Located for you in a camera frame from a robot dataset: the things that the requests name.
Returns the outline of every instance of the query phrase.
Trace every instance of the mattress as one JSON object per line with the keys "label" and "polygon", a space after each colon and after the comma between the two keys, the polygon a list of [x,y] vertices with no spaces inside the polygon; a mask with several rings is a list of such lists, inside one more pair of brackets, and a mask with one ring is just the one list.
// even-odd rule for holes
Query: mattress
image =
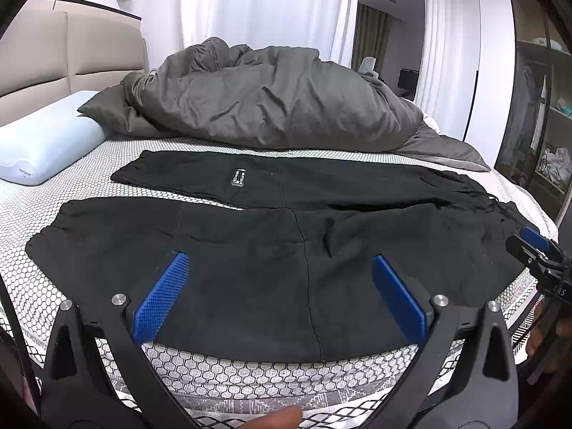
{"label": "mattress", "polygon": [[[136,159],[143,150],[182,150],[248,153],[270,157],[315,157],[379,163],[418,164],[438,170],[463,173],[479,182],[499,200],[513,201],[519,211],[547,237],[557,239],[558,230],[534,199],[495,170],[463,171],[390,153],[349,153],[328,150],[283,152],[238,149],[192,138],[135,139],[117,135],[99,145],[78,162],[49,181],[36,186],[0,181],[0,273],[20,319],[32,357],[45,358],[51,325],[64,295],[28,258],[28,239],[49,225],[62,203],[70,199],[111,196],[148,196],[182,201],[222,203],[184,197],[169,192],[114,183],[109,176]],[[535,291],[528,270],[497,298],[510,323],[516,319]],[[0,324],[7,327],[0,309]],[[99,351],[116,390],[129,399],[108,345],[98,339]],[[462,342],[454,342],[442,378],[445,383],[458,358]],[[416,346],[331,363],[249,363],[181,351],[161,344],[144,344],[147,357],[167,387],[199,421],[216,427],[239,425],[256,414],[288,404],[304,409],[303,427],[329,425],[353,427],[375,408],[411,362]]]}

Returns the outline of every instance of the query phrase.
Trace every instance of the olive green curtain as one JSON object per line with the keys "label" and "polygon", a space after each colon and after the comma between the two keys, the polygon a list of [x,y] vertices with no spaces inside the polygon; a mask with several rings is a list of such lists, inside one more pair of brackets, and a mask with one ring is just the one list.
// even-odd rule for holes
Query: olive green curtain
{"label": "olive green curtain", "polygon": [[364,4],[357,4],[356,33],[352,69],[357,71],[366,56],[375,58],[374,71],[380,73],[387,50],[391,16]]}

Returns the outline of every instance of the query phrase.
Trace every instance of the headboard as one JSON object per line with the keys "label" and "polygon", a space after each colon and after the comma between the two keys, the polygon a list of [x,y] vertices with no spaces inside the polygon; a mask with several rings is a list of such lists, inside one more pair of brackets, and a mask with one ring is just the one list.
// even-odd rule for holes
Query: headboard
{"label": "headboard", "polygon": [[147,72],[140,23],[82,3],[28,0],[0,39],[0,126],[79,90]]}

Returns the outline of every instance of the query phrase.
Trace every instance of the blue textured pad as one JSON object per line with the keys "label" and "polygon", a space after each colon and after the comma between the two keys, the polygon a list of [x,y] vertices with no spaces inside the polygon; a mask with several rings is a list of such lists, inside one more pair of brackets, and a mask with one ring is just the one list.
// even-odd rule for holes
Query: blue textured pad
{"label": "blue textured pad", "polygon": [[374,258],[371,274],[375,286],[407,340],[417,345],[424,344],[428,334],[427,317],[383,256],[377,255]]}
{"label": "blue textured pad", "polygon": [[542,235],[528,226],[525,226],[521,229],[521,237],[522,240],[530,243],[542,253],[548,253],[550,251],[550,242],[548,239],[544,238]]}
{"label": "blue textured pad", "polygon": [[131,335],[137,345],[155,339],[188,278],[189,259],[179,253],[133,316]]}

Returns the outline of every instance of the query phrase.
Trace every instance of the silver bolt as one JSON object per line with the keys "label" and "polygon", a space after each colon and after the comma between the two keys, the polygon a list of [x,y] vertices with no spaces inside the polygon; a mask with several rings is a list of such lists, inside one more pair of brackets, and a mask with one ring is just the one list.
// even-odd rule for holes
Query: silver bolt
{"label": "silver bolt", "polygon": [[123,303],[125,303],[125,300],[127,300],[127,297],[125,296],[125,294],[115,294],[111,298],[111,303],[113,303],[116,306],[120,306]]}
{"label": "silver bolt", "polygon": [[63,309],[64,311],[67,311],[68,309],[70,309],[73,305],[73,302],[71,300],[64,300],[63,302],[61,302],[59,304],[59,308]]}
{"label": "silver bolt", "polygon": [[492,311],[493,313],[496,313],[497,311],[501,310],[501,306],[499,305],[499,302],[491,300],[487,303],[488,309],[490,309],[490,311]]}
{"label": "silver bolt", "polygon": [[449,304],[449,299],[447,297],[445,297],[445,295],[435,295],[433,297],[433,301],[435,302],[435,305],[437,306],[447,306]]}

